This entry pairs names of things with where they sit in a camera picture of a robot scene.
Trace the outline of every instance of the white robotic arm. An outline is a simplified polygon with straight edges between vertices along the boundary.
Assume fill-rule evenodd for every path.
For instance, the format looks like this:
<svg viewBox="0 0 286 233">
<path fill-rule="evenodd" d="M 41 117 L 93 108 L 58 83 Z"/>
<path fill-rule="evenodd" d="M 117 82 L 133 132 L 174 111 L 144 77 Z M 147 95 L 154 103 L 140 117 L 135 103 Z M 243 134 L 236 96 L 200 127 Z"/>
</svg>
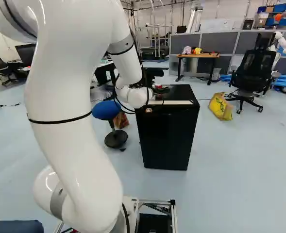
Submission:
<svg viewBox="0 0 286 233">
<path fill-rule="evenodd" d="M 286 40 L 285 40 L 284 36 L 282 35 L 282 33 L 275 32 L 275 39 L 277 40 L 279 45 L 283 48 L 283 53 L 286 54 Z M 269 50 L 270 51 L 275 51 L 275 52 L 277 51 L 274 44 L 269 47 Z M 277 63 L 280 60 L 280 58 L 281 58 L 280 53 L 277 53 L 277 55 L 275 56 L 273 65 L 272 65 L 272 70 L 274 70 L 274 68 L 277 65 Z"/>
<path fill-rule="evenodd" d="M 120 1 L 0 0 L 0 32 L 37 41 L 25 103 L 50 166 L 35 181 L 36 202 L 80 232 L 110 232 L 122 186 L 90 116 L 91 77 L 106 50 L 119 95 L 133 107 L 147 101 L 146 88 L 128 88 L 142 73 Z"/>
</svg>

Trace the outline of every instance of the black band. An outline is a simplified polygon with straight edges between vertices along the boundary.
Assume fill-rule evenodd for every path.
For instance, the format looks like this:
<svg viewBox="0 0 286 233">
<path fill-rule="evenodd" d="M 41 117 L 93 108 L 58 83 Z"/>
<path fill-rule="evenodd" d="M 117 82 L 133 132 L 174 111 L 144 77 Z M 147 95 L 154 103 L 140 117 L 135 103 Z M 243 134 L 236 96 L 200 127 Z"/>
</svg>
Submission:
<svg viewBox="0 0 286 233">
<path fill-rule="evenodd" d="M 31 123 L 34 124 L 40 124 L 40 125 L 56 125 L 56 124 L 63 124 L 63 123 L 68 123 L 68 122 L 72 122 L 72 121 L 76 121 L 76 120 L 81 120 L 89 115 L 91 115 L 92 111 L 83 115 L 83 116 L 79 116 L 76 118 L 72 118 L 72 119 L 67 119 L 67 120 L 56 120 L 56 121 L 40 121 L 40 120 L 32 120 L 32 119 L 28 119 Z"/>
<path fill-rule="evenodd" d="M 7 3 L 7 0 L 3 0 L 3 2 L 5 3 L 5 5 L 6 5 L 6 7 L 7 7 L 7 10 L 8 10 L 8 12 L 9 12 L 11 18 L 13 19 L 13 21 L 14 21 L 22 30 L 24 30 L 28 35 L 31 35 L 31 36 L 37 38 L 37 36 L 35 36 L 34 34 L 30 33 L 28 30 L 26 30 L 26 28 L 24 28 L 24 27 L 20 24 L 20 22 L 15 18 L 15 16 L 12 14 L 12 12 L 11 12 L 11 10 L 10 10 L 10 8 L 9 8 L 9 5 L 8 5 L 8 3 Z"/>
<path fill-rule="evenodd" d="M 110 55 L 121 55 L 121 54 L 124 54 L 124 53 L 126 53 L 127 51 L 129 51 L 131 48 L 133 48 L 133 46 L 134 46 L 134 43 L 131 45 L 131 47 L 129 47 L 127 50 L 125 50 L 125 51 L 123 51 L 123 52 L 118 52 L 118 53 L 110 53 L 110 52 L 108 52 L 107 51 L 107 53 L 108 54 L 110 54 Z"/>
</svg>

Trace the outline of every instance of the wooden desk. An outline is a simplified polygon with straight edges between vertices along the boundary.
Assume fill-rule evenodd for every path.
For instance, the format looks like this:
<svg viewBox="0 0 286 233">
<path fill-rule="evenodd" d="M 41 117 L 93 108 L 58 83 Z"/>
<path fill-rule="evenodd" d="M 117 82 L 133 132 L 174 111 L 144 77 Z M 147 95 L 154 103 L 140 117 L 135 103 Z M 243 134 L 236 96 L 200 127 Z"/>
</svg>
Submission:
<svg viewBox="0 0 286 233">
<path fill-rule="evenodd" d="M 182 75 L 181 75 L 181 63 L 182 63 L 182 59 L 183 58 L 211 58 L 212 68 L 211 68 L 209 80 L 207 82 L 208 85 L 211 85 L 213 70 L 214 70 L 214 67 L 215 67 L 215 58 L 219 58 L 219 53 L 201 53 L 199 55 L 178 54 L 176 57 L 178 58 L 178 73 L 177 73 L 177 79 L 175 80 L 176 82 L 178 82 L 182 78 Z"/>
</svg>

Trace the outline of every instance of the red object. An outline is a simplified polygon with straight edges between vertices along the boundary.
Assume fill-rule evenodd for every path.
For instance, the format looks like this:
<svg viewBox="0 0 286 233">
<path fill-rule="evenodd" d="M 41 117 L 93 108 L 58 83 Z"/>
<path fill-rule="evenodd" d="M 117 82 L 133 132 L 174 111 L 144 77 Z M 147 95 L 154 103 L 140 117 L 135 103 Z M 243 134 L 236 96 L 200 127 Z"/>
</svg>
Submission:
<svg viewBox="0 0 286 233">
<path fill-rule="evenodd" d="M 282 15 L 281 14 L 277 14 L 275 17 L 274 17 L 274 20 L 275 21 L 280 21 L 282 19 Z"/>
</svg>

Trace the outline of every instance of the yellow bag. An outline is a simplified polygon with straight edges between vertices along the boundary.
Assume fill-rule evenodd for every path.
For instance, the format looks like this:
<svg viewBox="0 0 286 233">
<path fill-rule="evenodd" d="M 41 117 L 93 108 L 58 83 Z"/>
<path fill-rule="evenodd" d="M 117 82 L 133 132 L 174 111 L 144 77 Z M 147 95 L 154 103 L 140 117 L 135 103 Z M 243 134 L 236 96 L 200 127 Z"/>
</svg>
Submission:
<svg viewBox="0 0 286 233">
<path fill-rule="evenodd" d="M 232 120 L 233 105 L 225 99 L 225 93 L 215 93 L 209 103 L 209 109 L 220 120 Z"/>
</svg>

